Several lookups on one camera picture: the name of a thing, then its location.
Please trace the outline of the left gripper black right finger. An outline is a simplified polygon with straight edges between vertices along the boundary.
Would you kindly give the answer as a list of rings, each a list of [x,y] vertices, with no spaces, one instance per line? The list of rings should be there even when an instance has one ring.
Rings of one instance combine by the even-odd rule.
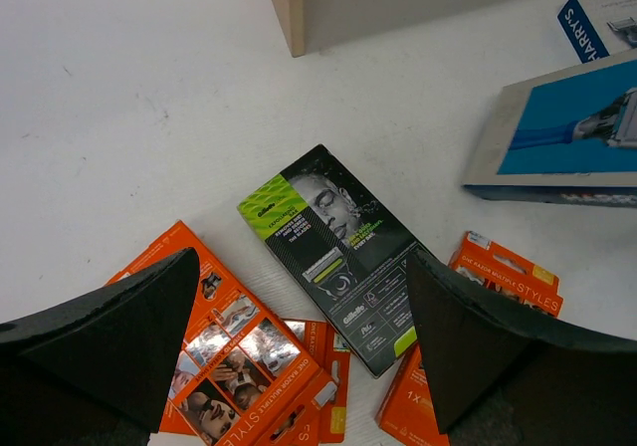
[[[430,252],[407,259],[437,427],[454,445],[632,445],[636,343],[489,291]]]

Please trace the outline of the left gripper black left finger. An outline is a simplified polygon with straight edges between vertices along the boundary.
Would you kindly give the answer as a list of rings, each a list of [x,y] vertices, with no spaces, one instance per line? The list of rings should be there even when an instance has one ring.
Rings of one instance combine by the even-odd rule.
[[[2,444],[147,444],[161,423],[198,282],[198,254],[186,248],[2,324]]]

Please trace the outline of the black green Gillette box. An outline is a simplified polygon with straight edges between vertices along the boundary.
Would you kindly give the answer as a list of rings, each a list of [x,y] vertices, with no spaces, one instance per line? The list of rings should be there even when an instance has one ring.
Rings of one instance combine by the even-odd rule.
[[[238,211],[373,377],[412,346],[407,258],[424,246],[324,145]]]

